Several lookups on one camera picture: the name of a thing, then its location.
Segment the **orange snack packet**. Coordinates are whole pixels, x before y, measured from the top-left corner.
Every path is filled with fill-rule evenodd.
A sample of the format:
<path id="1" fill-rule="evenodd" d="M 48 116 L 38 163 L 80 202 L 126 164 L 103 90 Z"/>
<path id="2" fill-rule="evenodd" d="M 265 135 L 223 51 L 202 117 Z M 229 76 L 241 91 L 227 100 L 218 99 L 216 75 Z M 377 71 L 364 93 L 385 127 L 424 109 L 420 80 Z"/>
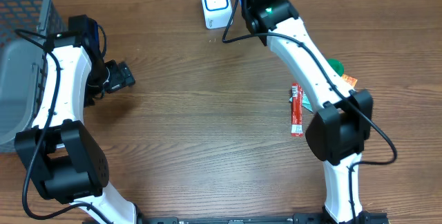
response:
<path id="1" fill-rule="evenodd" d="M 358 81 L 356 78 L 351 77 L 351 76 L 346 75 L 346 74 L 343 74 L 341 77 L 342 77 L 342 79 L 343 79 L 344 81 L 346 81 L 351 87 L 353 87 L 353 88 L 356 87 L 356 84 L 357 84 L 357 81 Z"/>

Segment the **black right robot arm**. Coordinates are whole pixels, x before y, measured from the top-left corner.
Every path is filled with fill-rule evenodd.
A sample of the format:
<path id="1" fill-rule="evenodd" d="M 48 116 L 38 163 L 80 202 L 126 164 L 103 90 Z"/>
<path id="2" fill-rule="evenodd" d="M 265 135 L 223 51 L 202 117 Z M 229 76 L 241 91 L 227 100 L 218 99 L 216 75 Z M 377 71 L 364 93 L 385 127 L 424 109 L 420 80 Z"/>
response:
<path id="1" fill-rule="evenodd" d="M 286 63 L 308 97 L 314 117 L 305 132 L 323 162 L 327 196 L 324 220 L 362 223 L 358 162 L 370 136 L 373 99 L 357 92 L 324 58 L 289 0 L 236 0 L 252 37 Z"/>

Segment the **teal snack packet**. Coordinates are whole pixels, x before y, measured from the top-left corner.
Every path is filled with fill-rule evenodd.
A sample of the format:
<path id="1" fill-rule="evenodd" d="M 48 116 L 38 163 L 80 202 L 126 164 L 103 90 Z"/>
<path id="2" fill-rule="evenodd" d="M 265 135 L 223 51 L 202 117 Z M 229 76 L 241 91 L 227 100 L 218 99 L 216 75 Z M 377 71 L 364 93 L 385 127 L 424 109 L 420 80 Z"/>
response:
<path id="1" fill-rule="evenodd" d="M 307 109 L 309 112 L 313 112 L 310 101 L 305 93 L 302 94 L 302 106 Z"/>

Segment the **red white snack bar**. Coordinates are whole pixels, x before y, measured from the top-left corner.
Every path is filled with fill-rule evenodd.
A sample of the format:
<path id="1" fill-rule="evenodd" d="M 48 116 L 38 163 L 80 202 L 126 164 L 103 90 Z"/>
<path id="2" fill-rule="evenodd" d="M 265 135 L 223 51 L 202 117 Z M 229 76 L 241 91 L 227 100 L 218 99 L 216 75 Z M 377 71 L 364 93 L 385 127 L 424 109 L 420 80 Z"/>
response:
<path id="1" fill-rule="evenodd" d="M 299 84 L 293 83 L 291 87 L 291 135 L 302 137 L 302 99 L 303 91 Z"/>

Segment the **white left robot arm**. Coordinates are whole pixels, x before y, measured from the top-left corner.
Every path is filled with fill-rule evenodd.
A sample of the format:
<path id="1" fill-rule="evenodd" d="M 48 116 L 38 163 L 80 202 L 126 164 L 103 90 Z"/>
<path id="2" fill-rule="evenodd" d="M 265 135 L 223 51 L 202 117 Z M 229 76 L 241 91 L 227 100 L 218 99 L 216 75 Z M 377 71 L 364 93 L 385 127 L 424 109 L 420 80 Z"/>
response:
<path id="1" fill-rule="evenodd" d="M 14 140 L 26 168 L 24 212 L 48 220 L 80 208 L 96 223 L 142 223 L 137 205 L 110 183 L 106 156 L 84 126 L 84 107 L 135 84 L 126 63 L 104 60 L 103 27 L 78 15 L 69 18 L 66 32 L 15 32 L 42 49 L 48 67 L 37 116 Z"/>

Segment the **green lid jar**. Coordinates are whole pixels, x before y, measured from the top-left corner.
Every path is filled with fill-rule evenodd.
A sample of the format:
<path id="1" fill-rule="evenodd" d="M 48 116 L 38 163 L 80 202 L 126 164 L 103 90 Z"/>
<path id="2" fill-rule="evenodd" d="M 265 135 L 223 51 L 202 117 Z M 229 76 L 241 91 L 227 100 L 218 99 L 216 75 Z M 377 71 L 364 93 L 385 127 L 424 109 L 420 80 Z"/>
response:
<path id="1" fill-rule="evenodd" d="M 339 77 L 342 77 L 345 69 L 343 64 L 337 59 L 328 59 L 327 62 L 333 68 L 333 70 L 338 74 Z"/>

